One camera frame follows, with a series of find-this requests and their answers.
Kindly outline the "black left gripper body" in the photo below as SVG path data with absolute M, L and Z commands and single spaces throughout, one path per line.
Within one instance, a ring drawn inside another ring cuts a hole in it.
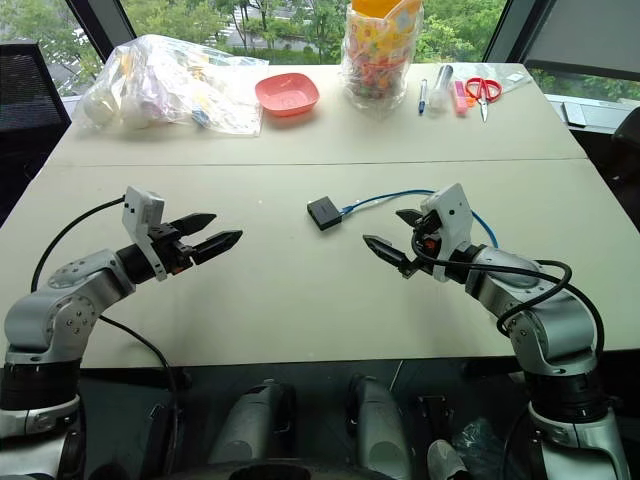
M 165 271 L 171 275 L 177 275 L 194 265 L 191 259 L 194 250 L 181 242 L 182 236 L 182 232 L 171 224 L 152 227 L 149 233 L 151 246 Z

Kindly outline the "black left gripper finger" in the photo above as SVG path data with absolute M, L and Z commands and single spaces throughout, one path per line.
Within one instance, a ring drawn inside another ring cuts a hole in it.
M 171 221 L 169 225 L 177 230 L 181 236 L 191 236 L 203 230 L 216 217 L 216 214 L 211 213 L 193 213 Z
M 220 232 L 193 247 L 192 261 L 196 265 L 206 263 L 235 246 L 243 235 L 242 230 Z

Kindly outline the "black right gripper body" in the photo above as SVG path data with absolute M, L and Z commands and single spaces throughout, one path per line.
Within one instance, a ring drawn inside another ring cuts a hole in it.
M 440 253 L 442 240 L 439 230 L 442 227 L 442 221 L 435 211 L 422 213 L 418 210 L 412 210 L 411 213 L 413 214 L 412 249 L 417 256 L 421 269 L 425 273 L 432 274 L 434 264 L 425 262 L 424 258 L 436 259 Z

